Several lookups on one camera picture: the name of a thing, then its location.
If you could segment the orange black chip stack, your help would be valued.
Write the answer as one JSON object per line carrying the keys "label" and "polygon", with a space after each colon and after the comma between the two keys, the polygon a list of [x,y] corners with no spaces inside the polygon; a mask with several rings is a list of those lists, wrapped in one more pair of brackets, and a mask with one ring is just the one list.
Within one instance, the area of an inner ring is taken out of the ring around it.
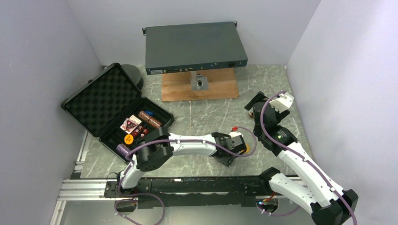
{"label": "orange black chip stack", "polygon": [[152,116],[147,114],[145,111],[140,111],[138,116],[145,122],[148,122],[152,118]]}

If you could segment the orange dealer button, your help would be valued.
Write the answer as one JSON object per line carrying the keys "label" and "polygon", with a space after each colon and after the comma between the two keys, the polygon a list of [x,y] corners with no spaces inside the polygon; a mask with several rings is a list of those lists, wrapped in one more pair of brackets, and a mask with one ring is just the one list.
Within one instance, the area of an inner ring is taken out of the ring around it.
{"label": "orange dealer button", "polygon": [[248,154],[250,152],[250,147],[248,145],[246,145],[246,149],[244,151],[245,154]]}

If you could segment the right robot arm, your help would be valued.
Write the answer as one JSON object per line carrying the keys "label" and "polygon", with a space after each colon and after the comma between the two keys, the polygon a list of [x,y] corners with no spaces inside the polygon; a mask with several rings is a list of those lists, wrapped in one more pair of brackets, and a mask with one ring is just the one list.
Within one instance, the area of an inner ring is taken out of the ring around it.
{"label": "right robot arm", "polygon": [[332,180],[312,159],[292,132],[279,123],[289,113],[292,101],[260,101],[252,106],[254,134],[263,146],[290,166],[305,183],[305,187],[291,181],[275,168],[263,172],[259,190],[269,195],[273,191],[288,197],[305,209],[317,225],[342,225],[358,220],[355,208],[358,195]]}

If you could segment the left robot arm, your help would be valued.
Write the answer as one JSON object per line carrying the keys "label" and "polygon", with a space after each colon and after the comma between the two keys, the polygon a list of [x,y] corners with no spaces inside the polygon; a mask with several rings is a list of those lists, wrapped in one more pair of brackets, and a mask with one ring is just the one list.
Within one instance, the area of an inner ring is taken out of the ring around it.
{"label": "left robot arm", "polygon": [[164,127],[149,133],[133,149],[119,144],[117,149],[124,151],[128,160],[126,169],[120,172],[116,191],[124,197],[134,193],[139,180],[146,172],[157,170],[170,158],[181,155],[201,155],[221,160],[225,165],[234,158],[248,157],[256,148],[250,148],[240,130],[248,128],[233,127],[228,134],[212,132],[203,136],[177,135]]}

